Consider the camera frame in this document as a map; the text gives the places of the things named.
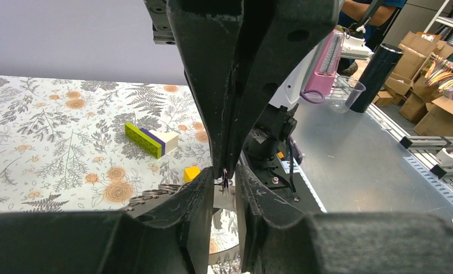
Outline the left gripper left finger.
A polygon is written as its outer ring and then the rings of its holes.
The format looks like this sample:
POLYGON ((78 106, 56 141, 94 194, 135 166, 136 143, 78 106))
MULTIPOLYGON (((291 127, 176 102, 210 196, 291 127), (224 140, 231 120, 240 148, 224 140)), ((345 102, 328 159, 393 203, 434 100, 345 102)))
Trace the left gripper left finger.
POLYGON ((0 273, 206 273, 214 172, 152 210, 0 213, 0 273))

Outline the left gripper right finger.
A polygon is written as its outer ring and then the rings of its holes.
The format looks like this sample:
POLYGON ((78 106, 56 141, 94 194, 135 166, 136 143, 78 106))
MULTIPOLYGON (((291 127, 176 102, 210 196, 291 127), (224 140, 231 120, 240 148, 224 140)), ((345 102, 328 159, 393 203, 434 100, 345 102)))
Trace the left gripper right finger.
POLYGON ((453 273, 453 228, 410 212, 304 213, 236 168, 241 269, 250 273, 453 273))

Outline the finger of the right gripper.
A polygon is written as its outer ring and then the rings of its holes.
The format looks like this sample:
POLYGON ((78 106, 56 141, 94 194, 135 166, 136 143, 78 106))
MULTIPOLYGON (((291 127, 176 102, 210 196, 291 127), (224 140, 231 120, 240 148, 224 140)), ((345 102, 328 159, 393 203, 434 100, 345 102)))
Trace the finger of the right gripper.
POLYGON ((338 20, 338 1, 245 1, 233 94, 228 98, 226 177, 277 88, 338 20))
POLYGON ((243 1, 168 1, 167 16, 209 136, 214 170, 231 171, 235 159, 227 146, 243 1))

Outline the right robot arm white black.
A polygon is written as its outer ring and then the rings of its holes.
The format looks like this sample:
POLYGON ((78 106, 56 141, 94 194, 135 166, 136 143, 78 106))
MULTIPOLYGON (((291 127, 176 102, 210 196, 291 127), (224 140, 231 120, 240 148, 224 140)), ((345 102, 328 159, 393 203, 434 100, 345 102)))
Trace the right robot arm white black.
POLYGON ((270 100, 298 96, 302 79, 287 80, 333 31, 339 2, 168 1, 166 13, 209 136, 209 171, 229 179, 253 127, 277 139, 292 132, 292 107, 270 100))

